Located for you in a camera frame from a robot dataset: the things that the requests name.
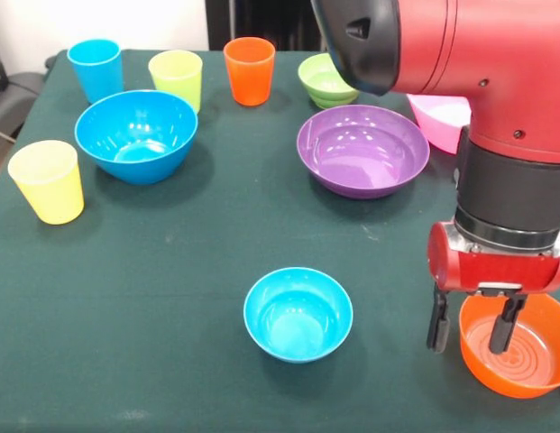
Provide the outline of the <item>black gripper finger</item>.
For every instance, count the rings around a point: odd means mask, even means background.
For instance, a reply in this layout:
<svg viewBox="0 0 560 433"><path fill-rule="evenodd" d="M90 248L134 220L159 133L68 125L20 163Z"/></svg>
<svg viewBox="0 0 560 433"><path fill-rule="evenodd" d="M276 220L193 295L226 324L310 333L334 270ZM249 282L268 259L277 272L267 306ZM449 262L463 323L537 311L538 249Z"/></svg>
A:
<svg viewBox="0 0 560 433"><path fill-rule="evenodd" d="M427 331L427 348L434 353L443 353L450 331L450 319L447 315L447 292L437 285L433 290L433 308Z"/></svg>
<svg viewBox="0 0 560 433"><path fill-rule="evenodd" d="M501 355L509 349L510 341L520 311L525 307L527 295L507 297L501 313L495 318L489 349L495 355Z"/></svg>

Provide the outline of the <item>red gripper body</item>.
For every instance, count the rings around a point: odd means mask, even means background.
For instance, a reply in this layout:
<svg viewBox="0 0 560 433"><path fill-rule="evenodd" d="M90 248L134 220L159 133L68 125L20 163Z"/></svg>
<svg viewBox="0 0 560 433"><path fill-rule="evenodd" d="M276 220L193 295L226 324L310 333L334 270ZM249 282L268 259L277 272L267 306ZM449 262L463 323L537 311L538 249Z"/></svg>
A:
<svg viewBox="0 0 560 433"><path fill-rule="evenodd" d="M544 252L513 253L477 244L455 224L437 222L427 241L427 263L443 291L552 292L560 289L560 234Z"/></svg>

